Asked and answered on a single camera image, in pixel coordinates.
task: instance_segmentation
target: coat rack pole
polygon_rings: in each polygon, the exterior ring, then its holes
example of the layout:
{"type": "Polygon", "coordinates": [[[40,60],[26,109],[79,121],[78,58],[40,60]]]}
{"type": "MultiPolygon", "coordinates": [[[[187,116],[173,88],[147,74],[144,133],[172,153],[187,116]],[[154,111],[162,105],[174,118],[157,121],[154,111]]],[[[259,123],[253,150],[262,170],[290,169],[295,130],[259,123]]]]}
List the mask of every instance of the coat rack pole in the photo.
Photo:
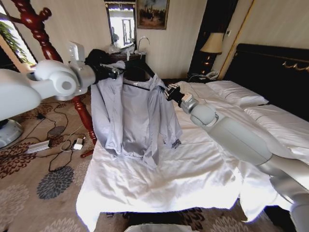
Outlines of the coat rack pole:
{"type": "MultiPolygon", "coordinates": [[[[12,2],[20,12],[20,21],[19,19],[14,18],[15,22],[22,23],[31,30],[33,37],[39,41],[45,58],[63,62],[59,53],[50,43],[49,36],[45,31],[44,21],[52,15],[51,11],[44,7],[39,14],[36,14],[31,6],[30,0],[12,0],[12,2]]],[[[79,96],[74,97],[73,102],[83,125],[89,131],[89,136],[92,139],[93,144],[96,144],[97,138],[93,130],[92,118],[87,111],[86,106],[81,102],[79,96]]],[[[89,151],[86,154],[81,155],[81,157],[83,158],[91,154],[92,152],[89,151]]]]}

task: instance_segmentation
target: mirror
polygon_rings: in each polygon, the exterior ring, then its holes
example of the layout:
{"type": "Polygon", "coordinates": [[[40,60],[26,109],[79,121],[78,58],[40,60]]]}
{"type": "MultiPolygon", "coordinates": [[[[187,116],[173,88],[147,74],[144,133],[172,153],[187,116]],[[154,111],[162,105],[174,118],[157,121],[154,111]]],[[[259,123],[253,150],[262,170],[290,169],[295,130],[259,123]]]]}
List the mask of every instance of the mirror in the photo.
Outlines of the mirror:
{"type": "Polygon", "coordinates": [[[112,44],[118,48],[135,43],[135,1],[105,1],[112,44]]]}

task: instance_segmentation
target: telephone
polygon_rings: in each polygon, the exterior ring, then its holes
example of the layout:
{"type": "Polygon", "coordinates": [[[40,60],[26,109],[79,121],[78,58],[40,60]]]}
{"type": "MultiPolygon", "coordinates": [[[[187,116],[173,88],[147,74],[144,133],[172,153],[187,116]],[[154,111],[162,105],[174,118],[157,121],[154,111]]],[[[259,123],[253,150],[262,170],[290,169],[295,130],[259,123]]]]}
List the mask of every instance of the telephone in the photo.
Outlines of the telephone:
{"type": "Polygon", "coordinates": [[[218,76],[219,76],[218,71],[212,71],[212,72],[209,72],[208,74],[206,74],[206,77],[210,80],[215,80],[215,79],[217,79],[218,76]]]}

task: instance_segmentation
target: floral carpet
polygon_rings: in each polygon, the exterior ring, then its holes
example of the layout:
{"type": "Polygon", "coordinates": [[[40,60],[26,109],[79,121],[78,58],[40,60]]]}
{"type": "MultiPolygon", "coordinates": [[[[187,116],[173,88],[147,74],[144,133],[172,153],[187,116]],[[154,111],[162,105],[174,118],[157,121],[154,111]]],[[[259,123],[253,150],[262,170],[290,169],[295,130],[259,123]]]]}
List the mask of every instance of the floral carpet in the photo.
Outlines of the floral carpet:
{"type": "MultiPolygon", "coordinates": [[[[83,95],[82,100],[90,111],[90,95],[83,95]]],[[[14,119],[23,126],[24,133],[8,148],[0,150],[0,232],[87,231],[76,214],[75,204],[91,160],[91,156],[82,159],[80,155],[91,150],[93,144],[81,126],[74,104],[48,99],[14,119]],[[84,137],[81,151],[61,152],[70,150],[74,140],[84,137]],[[25,153],[30,144],[46,140],[50,140],[50,149],[25,153]]],[[[96,231],[123,232],[130,225],[142,223],[190,225],[200,232],[281,231],[265,213],[254,222],[244,223],[244,220],[246,217],[236,202],[231,210],[193,208],[161,214],[102,213],[96,231]]]]}

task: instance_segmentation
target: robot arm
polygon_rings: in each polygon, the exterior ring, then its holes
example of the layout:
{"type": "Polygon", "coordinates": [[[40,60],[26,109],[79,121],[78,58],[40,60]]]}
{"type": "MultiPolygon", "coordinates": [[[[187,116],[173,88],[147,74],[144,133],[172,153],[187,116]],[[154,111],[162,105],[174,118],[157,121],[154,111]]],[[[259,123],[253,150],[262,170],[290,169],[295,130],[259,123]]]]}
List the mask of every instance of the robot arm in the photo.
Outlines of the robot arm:
{"type": "Polygon", "coordinates": [[[0,69],[0,121],[34,109],[43,99],[52,96],[60,101],[70,100],[86,93],[91,84],[108,77],[98,71],[104,67],[94,72],[85,65],[82,45],[71,42],[70,56],[69,66],[55,60],[42,60],[34,73],[0,69]]]}
{"type": "Polygon", "coordinates": [[[200,104],[192,94],[182,94],[180,87],[169,85],[165,91],[167,100],[175,100],[194,124],[204,129],[208,135],[237,159],[255,165],[260,171],[272,176],[274,189],[293,204],[292,219],[297,231],[309,228],[309,166],[300,160],[286,159],[272,154],[266,142],[255,133],[210,104],[200,104]]]}

